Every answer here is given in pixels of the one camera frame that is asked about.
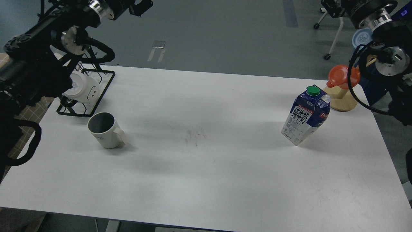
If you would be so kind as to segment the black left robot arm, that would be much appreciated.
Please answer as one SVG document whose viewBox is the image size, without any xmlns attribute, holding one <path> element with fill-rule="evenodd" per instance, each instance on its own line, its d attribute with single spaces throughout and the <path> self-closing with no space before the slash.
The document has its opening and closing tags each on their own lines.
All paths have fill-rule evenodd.
<svg viewBox="0 0 412 232">
<path fill-rule="evenodd" d="M 72 87 L 78 62 L 101 64 L 115 59 L 109 46 L 89 37 L 103 18 L 118 19 L 126 10 L 141 16 L 151 0 L 53 0 L 35 26 L 4 45 L 10 61 L 1 67 L 1 178 L 6 167 L 29 161 L 41 140 L 42 129 L 18 119 L 27 106 L 42 97 L 59 97 Z"/>
</svg>

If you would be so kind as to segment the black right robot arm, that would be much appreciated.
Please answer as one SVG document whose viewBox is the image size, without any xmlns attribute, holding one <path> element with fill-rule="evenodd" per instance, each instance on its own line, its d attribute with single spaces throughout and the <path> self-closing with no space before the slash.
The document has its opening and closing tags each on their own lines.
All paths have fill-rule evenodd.
<svg viewBox="0 0 412 232">
<path fill-rule="evenodd" d="M 372 41 L 355 48 L 349 61 L 347 84 L 354 99 L 363 107 L 379 114 L 392 116 L 403 125 L 411 125 L 411 8 L 406 15 L 390 14 L 396 0 L 322 0 L 322 6 L 333 18 L 346 15 L 356 29 L 369 28 Z M 352 67 L 358 61 L 362 77 L 383 85 L 392 100 L 387 111 L 377 110 L 356 96 L 351 84 Z"/>
</svg>

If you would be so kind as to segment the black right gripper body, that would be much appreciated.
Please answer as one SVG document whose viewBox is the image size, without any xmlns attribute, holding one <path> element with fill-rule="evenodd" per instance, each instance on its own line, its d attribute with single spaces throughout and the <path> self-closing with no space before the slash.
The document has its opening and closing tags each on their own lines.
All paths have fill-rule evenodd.
<svg viewBox="0 0 412 232">
<path fill-rule="evenodd" d="M 391 22 L 390 13 L 396 0 L 322 0 L 322 6 L 332 18 L 347 16 L 356 29 L 377 29 Z"/>
</svg>

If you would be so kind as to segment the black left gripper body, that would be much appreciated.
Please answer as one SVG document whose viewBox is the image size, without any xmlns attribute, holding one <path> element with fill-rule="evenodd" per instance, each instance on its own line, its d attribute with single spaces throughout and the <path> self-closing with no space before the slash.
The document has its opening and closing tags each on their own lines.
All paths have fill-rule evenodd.
<svg viewBox="0 0 412 232">
<path fill-rule="evenodd" d="M 107 18 L 110 20 L 118 19 L 127 9 L 131 15 L 142 16 L 153 6 L 152 0 L 107 0 L 109 7 Z"/>
</svg>

